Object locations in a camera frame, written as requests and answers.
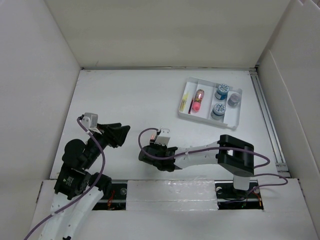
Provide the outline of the red pen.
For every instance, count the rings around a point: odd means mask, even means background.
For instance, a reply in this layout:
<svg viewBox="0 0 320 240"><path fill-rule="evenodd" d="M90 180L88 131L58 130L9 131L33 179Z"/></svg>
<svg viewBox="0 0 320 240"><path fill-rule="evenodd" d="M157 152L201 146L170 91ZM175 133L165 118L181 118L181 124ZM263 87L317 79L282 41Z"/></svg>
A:
<svg viewBox="0 0 320 240"><path fill-rule="evenodd" d="M191 99L190 105L189 105L189 109L188 109L188 114L191 114L191 110L193 107L193 102L194 102L194 98Z"/></svg>

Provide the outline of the pink cap marker tube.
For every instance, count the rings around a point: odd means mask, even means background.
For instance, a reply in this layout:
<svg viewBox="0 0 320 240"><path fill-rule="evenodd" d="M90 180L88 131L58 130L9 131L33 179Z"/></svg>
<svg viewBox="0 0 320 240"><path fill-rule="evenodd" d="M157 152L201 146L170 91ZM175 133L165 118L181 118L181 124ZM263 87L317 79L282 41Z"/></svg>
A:
<svg viewBox="0 0 320 240"><path fill-rule="evenodd" d="M198 89L195 93L195 96L193 98L193 102L191 105L191 111L194 113L197 113L202 105L202 101L205 96L205 91L203 89Z"/></svg>

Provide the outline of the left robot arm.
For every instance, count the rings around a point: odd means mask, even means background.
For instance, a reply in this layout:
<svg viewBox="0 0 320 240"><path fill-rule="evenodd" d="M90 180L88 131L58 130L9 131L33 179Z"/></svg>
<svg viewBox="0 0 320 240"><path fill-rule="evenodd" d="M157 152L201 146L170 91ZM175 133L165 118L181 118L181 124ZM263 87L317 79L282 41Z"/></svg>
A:
<svg viewBox="0 0 320 240"><path fill-rule="evenodd" d="M130 126L120 123L98 124L86 128L87 142L69 141L62 156L62 167L54 186L50 216L39 236L41 240L74 240L88 215L102 198L112 191L112 179L100 170L94 174L89 168L106 147L118 148L126 140Z"/></svg>

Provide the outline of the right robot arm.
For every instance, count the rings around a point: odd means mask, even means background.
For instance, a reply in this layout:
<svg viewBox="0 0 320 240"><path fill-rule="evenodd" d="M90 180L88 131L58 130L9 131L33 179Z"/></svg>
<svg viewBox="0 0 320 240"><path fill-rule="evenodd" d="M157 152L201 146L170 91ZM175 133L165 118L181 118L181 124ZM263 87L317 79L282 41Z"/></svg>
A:
<svg viewBox="0 0 320 240"><path fill-rule="evenodd" d="M237 197L249 192L254 176L254 146L248 142L224 134L211 144L198 147L168 147L170 135L158 131L141 146L138 160L156 167L159 171L173 172L192 166L219 165L233 175L231 191Z"/></svg>

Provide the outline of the aluminium rail right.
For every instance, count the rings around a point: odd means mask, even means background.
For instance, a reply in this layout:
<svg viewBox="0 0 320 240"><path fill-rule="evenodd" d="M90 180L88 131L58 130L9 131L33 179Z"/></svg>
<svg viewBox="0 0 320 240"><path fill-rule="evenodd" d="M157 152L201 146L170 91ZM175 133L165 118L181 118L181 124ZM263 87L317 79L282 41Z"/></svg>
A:
<svg viewBox="0 0 320 240"><path fill-rule="evenodd" d="M287 166L287 163L286 163L286 160L285 160L285 157L284 157L281 145L280 145L280 141L279 141L279 138L278 138L278 135L277 135L277 132L276 132L273 120L272 120L272 116L269 111L265 95L263 93L263 89L262 89L262 85L259 80L258 73L255 69L251 69L249 71L249 75L250 75L250 78L252 81L253 88L255 90L255 94L257 97L257 101L258 101L260 110L263 115L263 119L264 119L265 126L267 129L269 141L270 141L273 155L275 158L275 166L276 166L277 172L283 177L291 178L291 174L288 169L288 166Z"/></svg>

